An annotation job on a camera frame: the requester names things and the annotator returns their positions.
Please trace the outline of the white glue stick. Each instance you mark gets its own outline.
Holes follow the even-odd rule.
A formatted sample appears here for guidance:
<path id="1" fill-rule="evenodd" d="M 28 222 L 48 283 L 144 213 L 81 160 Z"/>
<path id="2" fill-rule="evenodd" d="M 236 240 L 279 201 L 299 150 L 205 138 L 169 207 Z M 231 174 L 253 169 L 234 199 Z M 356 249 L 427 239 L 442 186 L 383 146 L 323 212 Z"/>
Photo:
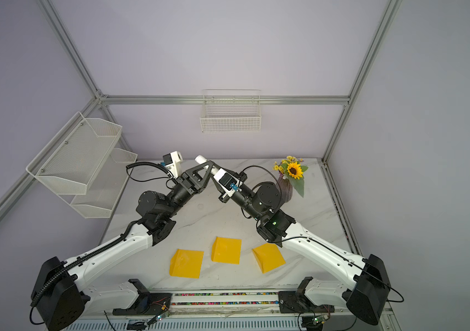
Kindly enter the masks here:
<path id="1" fill-rule="evenodd" d="M 220 169 L 221 169 L 221 167 L 219 165 L 217 165 L 216 163 L 214 163 L 211 160 L 206 159 L 202 155 L 198 155 L 195 158 L 195 161 L 200 167 L 202 167 L 203 169 L 206 169 L 206 171 L 209 171 L 211 176 L 216 175 L 218 173 L 218 171 L 220 171 Z"/>

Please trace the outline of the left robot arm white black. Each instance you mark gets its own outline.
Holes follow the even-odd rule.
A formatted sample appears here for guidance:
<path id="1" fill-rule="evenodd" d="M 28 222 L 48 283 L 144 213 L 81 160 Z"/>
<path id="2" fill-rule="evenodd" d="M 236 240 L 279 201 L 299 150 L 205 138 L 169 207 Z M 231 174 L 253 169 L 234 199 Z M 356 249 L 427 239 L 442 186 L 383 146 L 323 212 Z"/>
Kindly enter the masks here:
<path id="1" fill-rule="evenodd" d="M 31 293 L 30 307 L 37 311 L 48 330 L 62 330 L 73 324 L 96 302 L 87 292 L 95 279 L 142 250 L 160 244 L 177 224 L 173 217 L 196 194 L 202 193 L 219 167 L 198 158 L 198 165 L 175 179 L 169 194 L 143 193 L 138 201 L 140 218 L 130 222 L 123 233 L 96 248 L 61 261 L 45 261 Z"/>

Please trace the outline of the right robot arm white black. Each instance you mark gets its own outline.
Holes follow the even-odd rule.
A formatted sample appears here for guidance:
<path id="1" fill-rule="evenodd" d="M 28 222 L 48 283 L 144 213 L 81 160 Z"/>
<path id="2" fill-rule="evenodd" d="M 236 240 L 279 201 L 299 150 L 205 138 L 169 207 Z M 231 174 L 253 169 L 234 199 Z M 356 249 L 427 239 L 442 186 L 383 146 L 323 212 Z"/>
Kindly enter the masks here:
<path id="1" fill-rule="evenodd" d="M 257 192 L 237 183 L 216 187 L 223 203 L 235 202 L 259 222 L 257 233 L 265 241 L 304 256 L 338 280 L 335 290 L 318 290 L 309 280 L 304 295 L 313 305 L 345 306 L 366 324 L 378 325 L 391 291 L 381 258 L 353 254 L 311 233 L 282 211 L 282 194 L 274 184 L 265 182 Z"/>

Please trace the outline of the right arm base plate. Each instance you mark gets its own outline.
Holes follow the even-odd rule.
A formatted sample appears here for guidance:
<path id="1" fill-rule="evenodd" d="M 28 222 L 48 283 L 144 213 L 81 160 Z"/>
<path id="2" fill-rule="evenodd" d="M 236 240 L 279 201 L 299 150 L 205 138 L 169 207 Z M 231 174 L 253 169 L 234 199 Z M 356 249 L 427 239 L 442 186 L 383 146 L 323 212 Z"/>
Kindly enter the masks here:
<path id="1" fill-rule="evenodd" d="M 313 277 L 305 277 L 296 290 L 278 292 L 281 314 L 289 313 L 334 313 L 332 305 L 315 305 L 305 295 L 305 290 Z"/>

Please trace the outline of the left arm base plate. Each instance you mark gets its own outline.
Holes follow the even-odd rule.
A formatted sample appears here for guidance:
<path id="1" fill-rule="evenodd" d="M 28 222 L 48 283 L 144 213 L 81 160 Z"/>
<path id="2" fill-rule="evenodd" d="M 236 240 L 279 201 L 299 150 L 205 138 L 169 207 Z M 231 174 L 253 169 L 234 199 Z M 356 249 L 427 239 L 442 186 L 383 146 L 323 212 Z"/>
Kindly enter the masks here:
<path id="1" fill-rule="evenodd" d="M 116 308 L 112 311 L 114 316 L 161 316 L 170 309 L 173 294 L 163 292 L 150 292 L 139 279 L 129 279 L 138 297 L 128 308 Z"/>

